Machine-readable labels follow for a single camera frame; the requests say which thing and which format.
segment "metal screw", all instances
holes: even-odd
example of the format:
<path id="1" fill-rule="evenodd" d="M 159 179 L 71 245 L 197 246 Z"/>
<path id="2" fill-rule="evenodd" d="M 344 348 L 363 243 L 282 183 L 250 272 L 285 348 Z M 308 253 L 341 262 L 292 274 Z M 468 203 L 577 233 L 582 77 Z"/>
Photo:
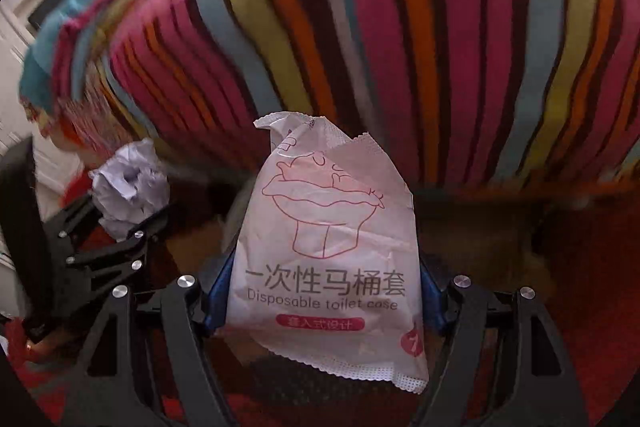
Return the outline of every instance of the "metal screw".
<path id="1" fill-rule="evenodd" d="M 111 290 L 111 295 L 113 295 L 116 299 L 124 297 L 127 293 L 129 293 L 129 288 L 127 288 L 124 284 L 119 284 L 113 290 Z"/>
<path id="2" fill-rule="evenodd" d="M 196 278 L 193 275 L 180 275 L 178 277 L 178 286 L 180 288 L 190 288 L 196 282 Z"/>
<path id="3" fill-rule="evenodd" d="M 456 275 L 453 277 L 453 284 L 458 288 L 469 288 L 469 286 L 471 286 L 471 279 L 466 275 Z"/>
<path id="4" fill-rule="evenodd" d="M 529 288 L 528 286 L 523 286 L 522 288 L 520 288 L 520 295 L 530 301 L 536 296 L 536 291 L 533 288 Z"/>

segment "white crumpled paper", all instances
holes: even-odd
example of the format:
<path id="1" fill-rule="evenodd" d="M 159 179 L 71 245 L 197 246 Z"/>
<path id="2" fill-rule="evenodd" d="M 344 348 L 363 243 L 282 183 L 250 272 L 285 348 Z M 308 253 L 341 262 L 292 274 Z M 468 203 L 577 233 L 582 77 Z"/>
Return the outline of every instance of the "white crumpled paper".
<path id="1" fill-rule="evenodd" d="M 270 114 L 226 323 L 332 375 L 428 381 L 411 192 L 376 142 L 326 118 Z"/>
<path id="2" fill-rule="evenodd" d="M 121 147 L 89 176 L 100 224 L 117 241 L 169 204 L 169 183 L 149 138 Z"/>

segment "red line drawing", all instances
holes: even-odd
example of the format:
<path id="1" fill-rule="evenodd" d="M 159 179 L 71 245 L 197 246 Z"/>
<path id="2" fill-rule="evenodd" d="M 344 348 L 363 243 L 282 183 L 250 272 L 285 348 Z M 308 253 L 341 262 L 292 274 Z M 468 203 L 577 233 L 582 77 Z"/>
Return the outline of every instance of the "red line drawing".
<path id="1" fill-rule="evenodd" d="M 328 259 L 358 247 L 360 229 L 379 208 L 383 195 L 355 180 L 321 152 L 278 162 L 263 188 L 276 207 L 296 222 L 291 248 L 314 259 Z"/>

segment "disposable toilet cover package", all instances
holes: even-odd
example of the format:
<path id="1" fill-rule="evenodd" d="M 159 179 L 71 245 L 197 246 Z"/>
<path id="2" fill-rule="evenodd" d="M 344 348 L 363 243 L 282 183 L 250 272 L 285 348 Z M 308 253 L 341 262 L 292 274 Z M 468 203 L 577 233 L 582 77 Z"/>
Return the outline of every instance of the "disposable toilet cover package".
<path id="1" fill-rule="evenodd" d="M 270 114 L 226 324 L 291 360 L 420 393 L 428 381 L 411 192 L 368 135 Z"/>

